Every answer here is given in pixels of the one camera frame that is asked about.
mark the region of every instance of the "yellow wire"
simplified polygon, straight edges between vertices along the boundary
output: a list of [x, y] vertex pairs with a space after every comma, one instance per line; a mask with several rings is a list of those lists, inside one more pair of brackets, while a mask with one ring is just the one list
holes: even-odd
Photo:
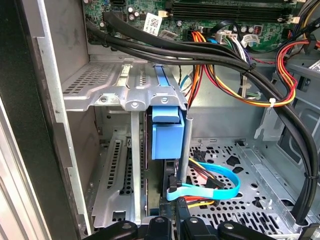
[[314, 13], [314, 11], [316, 10], [316, 8], [317, 8], [319, 5], [320, 5], [320, 1], [319, 1], [316, 5], [314, 5], [314, 7], [312, 8], [312, 10], [309, 12], [308, 16], [305, 18], [305, 20], [304, 20], [304, 22], [303, 22], [303, 24], [302, 24], [302, 28], [304, 28], [304, 27], [307, 25], [307, 23], [308, 23], [311, 15]]
[[[201, 164], [199, 164], [197, 161], [193, 160], [191, 157], [189, 157], [189, 161], [193, 162], [195, 165], [197, 165], [199, 168], [206, 170], [205, 167], [203, 167]], [[213, 175], [211, 172], [209, 172], [208, 170], [206, 170], [207, 173], [211, 176], [212, 179], [215, 179], [215, 175]]]
[[199, 202], [199, 203], [190, 204], [190, 205], [188, 205], [188, 209], [194, 208], [194, 207], [198, 207], [198, 206], [211, 205], [211, 204], [213, 204], [214, 202], [215, 202], [215, 201]]
[[[307, 21], [309, 20], [309, 17], [311, 16], [311, 14], [314, 12], [314, 10], [317, 8], [317, 6], [320, 4], [320, 1], [319, 3], [317, 3], [317, 5], [314, 6], [314, 8], [311, 10], [311, 12], [309, 13], [308, 17], [305, 19], [305, 22], [304, 24], [306, 25], [307, 24]], [[200, 38], [202, 38], [202, 40], [204, 40], [206, 42], [206, 39], [205, 37], [200, 33], [200, 32], [195, 32], [195, 38], [196, 38], [196, 42], [198, 42], [198, 37], [199, 36]], [[220, 85], [222, 85], [226, 90], [228, 90], [230, 93], [232, 93], [233, 95], [235, 95], [236, 97], [238, 98], [241, 98], [242, 101], [244, 101], [245, 103], [247, 104], [251, 104], [251, 105], [254, 105], [254, 106], [258, 106], [258, 107], [270, 107], [271, 106], [271, 103], [263, 103], [263, 102], [253, 102], [253, 101], [250, 101], [250, 100], [246, 100], [244, 99], [244, 97], [242, 97], [241, 95], [238, 95], [238, 93], [236, 93], [235, 91], [233, 91], [231, 88], [229, 88], [227, 85], [225, 85], [221, 79], [219, 77], [217, 77], [214, 73], [214, 69], [213, 69], [213, 66], [212, 65], [208, 65], [209, 66], [209, 70], [212, 72], [212, 74], [215, 76], [216, 80], [219, 82]], [[291, 78], [287, 75], [287, 74], [284, 74], [286, 80], [288, 80], [289, 82], [289, 85], [291, 85], [291, 87], [294, 86], [294, 83], [293, 81], [291, 80]], [[284, 106], [286, 104], [289, 104], [291, 103], [296, 97], [296, 90], [294, 89], [293, 90], [293, 94], [291, 96], [290, 99], [288, 99], [287, 101], [282, 101], [282, 102], [276, 102], [274, 103], [274, 107], [281, 107], [281, 106]]]
[[195, 165], [197, 165], [201, 169], [205, 169], [201, 164], [199, 164], [197, 161], [193, 160], [191, 157], [189, 157], [189, 161], [193, 162]]

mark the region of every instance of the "black plastic clip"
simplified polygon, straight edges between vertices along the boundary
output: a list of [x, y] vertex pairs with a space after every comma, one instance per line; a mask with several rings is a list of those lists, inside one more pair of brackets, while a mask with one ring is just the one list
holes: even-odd
[[173, 175], [169, 176], [169, 193], [173, 193], [177, 190], [177, 188], [182, 186], [182, 183], [180, 180], [177, 180], [177, 178]]
[[317, 39], [313, 34], [308, 35], [307, 38], [308, 38], [309, 44], [303, 45], [303, 50], [305, 55], [310, 55], [311, 51], [314, 50], [317, 45]]
[[305, 176], [306, 179], [318, 179], [319, 178], [319, 175], [317, 175], [317, 176], [309, 176], [306, 173], [304, 173], [304, 176]]
[[244, 73], [242, 73], [242, 75], [245, 76], [245, 75], [249, 74], [253, 69], [256, 68], [256, 66], [257, 66], [257, 65], [256, 65], [255, 63], [252, 63], [252, 64], [250, 65], [249, 69], [248, 69], [247, 71], [245, 71]]

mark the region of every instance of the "capacitor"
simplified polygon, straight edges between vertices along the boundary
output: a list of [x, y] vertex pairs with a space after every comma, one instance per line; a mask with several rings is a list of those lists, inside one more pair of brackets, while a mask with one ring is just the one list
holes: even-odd
[[253, 26], [249, 27], [248, 32], [252, 34], [254, 32], [254, 27]]
[[242, 27], [241, 27], [241, 32], [242, 32], [242, 33], [245, 33], [246, 31], [247, 31], [247, 27], [246, 27], [246, 26], [242, 26]]
[[177, 20], [175, 22], [175, 24], [176, 24], [177, 27], [181, 27], [182, 26], [182, 21], [181, 20]]
[[130, 21], [133, 21], [133, 20], [135, 20], [135, 15], [129, 14], [128, 18]]
[[107, 24], [104, 21], [101, 21], [99, 26], [100, 28], [104, 29], [107, 26]]

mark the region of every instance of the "cable bundle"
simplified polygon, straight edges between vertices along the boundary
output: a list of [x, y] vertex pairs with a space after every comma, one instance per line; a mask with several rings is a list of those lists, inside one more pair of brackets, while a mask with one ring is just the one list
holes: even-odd
[[[196, 66], [201, 66], [198, 68], [197, 72], [199, 79], [195, 78], [196, 81], [193, 82], [192, 86], [193, 90], [191, 89], [191, 91], [194, 92], [194, 96], [197, 95], [199, 90], [198, 85], [202, 76], [201, 69], [203, 69], [205, 73], [210, 76], [209, 79], [213, 84], [240, 101], [259, 107], [275, 107], [275, 112], [283, 121], [291, 133], [292, 138], [297, 143], [306, 169], [304, 185], [298, 197], [298, 201], [293, 208], [293, 215], [296, 222], [301, 224], [307, 216], [315, 197], [317, 188], [316, 178], [319, 166], [317, 148], [313, 137], [304, 126], [301, 119], [294, 112], [293, 107], [288, 104], [295, 98], [295, 87], [297, 85], [296, 80], [284, 68], [284, 57], [287, 50], [286, 46], [287, 44], [290, 44], [292, 40], [289, 40], [284, 45], [280, 46], [280, 51], [276, 59], [277, 72], [281, 82], [287, 89], [286, 95], [282, 95], [268, 78], [255, 69], [254, 65], [246, 62], [234, 51], [223, 45], [212, 44], [210, 42], [176, 42], [160, 38], [128, 25], [117, 18], [112, 12], [107, 13], [106, 19], [110, 28], [113, 28], [115, 31], [131, 39], [138, 40], [148, 45], [113, 37], [101, 32], [90, 21], [87, 21], [87, 29], [91, 31], [96, 39], [102, 42], [105, 46], [110, 46], [126, 54], [159, 64], [177, 66], [189, 65], [195, 66], [195, 68]], [[316, 29], [317, 27], [315, 24], [318, 24], [318, 22], [320, 22], [320, 18], [300, 29], [292, 38], [296, 39], [303, 33], [310, 31], [311, 29]], [[257, 101], [240, 96], [215, 76], [213, 66], [216, 65], [238, 71], [243, 77], [248, 78], [253, 84], [255, 84], [266, 99], [274, 99], [274, 102]]]

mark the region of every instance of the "green circuit board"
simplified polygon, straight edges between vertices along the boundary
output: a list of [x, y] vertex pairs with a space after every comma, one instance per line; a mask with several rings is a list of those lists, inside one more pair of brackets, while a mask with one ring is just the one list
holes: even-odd
[[[84, 11], [87, 17], [90, 17], [90, 19], [97, 25], [100, 25], [100, 22], [103, 21], [103, 12], [117, 12], [118, 14], [122, 14], [124, 18], [128, 17], [128, 8], [132, 7], [135, 11], [138, 11], [140, 13], [152, 13], [154, 15], [158, 15], [159, 10], [165, 9], [165, 2], [166, 0], [127, 0], [126, 6], [112, 6], [108, 0], [92, 0], [89, 4], [84, 5]], [[214, 3], [220, 3], [221, 1], [218, 0], [211, 0], [211, 2]], [[223, 4], [229, 4], [229, 5], [260, 5], [262, 7], [280, 7], [281, 4], [279, 3], [248, 3], [245, 1], [224, 1]], [[299, 8], [299, 5], [290, 5], [291, 8]], [[183, 20], [182, 26], [177, 26], [176, 21], [173, 20], [170, 17], [163, 18], [160, 31], [162, 30], [168, 30], [172, 33], [177, 34], [178, 36], [175, 38], [176, 41], [183, 41], [184, 30], [189, 29], [190, 27], [194, 27], [197, 29], [199, 26], [202, 27], [214, 27], [217, 23], [219, 23], [221, 20]], [[133, 21], [127, 21], [129, 24], [139, 28], [143, 29], [145, 21], [141, 20], [139, 17], [136, 18]], [[246, 27], [254, 27], [254, 26], [262, 26], [262, 31], [258, 35], [260, 44], [254, 45], [253, 48], [255, 50], [261, 50], [266, 51], [269, 49], [273, 49], [276, 46], [278, 46], [279, 43], [281, 43], [283, 38], [283, 30], [290, 28], [290, 24], [284, 24], [284, 23], [260, 23], [260, 22], [238, 22], [240, 26], [246, 26]], [[91, 41], [91, 44], [99, 44], [97, 42]]]

